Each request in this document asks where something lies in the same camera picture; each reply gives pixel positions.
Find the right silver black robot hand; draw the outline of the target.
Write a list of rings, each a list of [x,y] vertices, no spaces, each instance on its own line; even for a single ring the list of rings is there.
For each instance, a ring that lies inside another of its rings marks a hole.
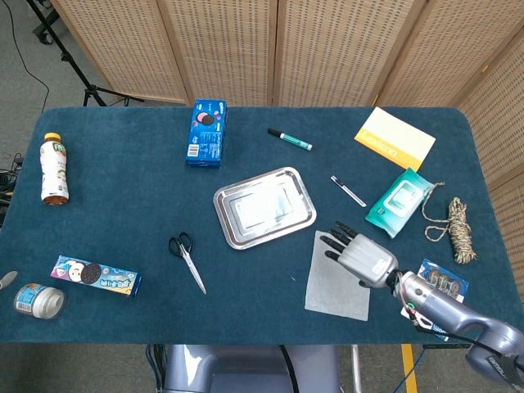
[[[336,221],[336,226],[338,229],[331,228],[328,235],[320,236],[328,246],[325,256],[356,276],[361,287],[389,287],[393,291],[400,271],[396,257],[348,225]]]

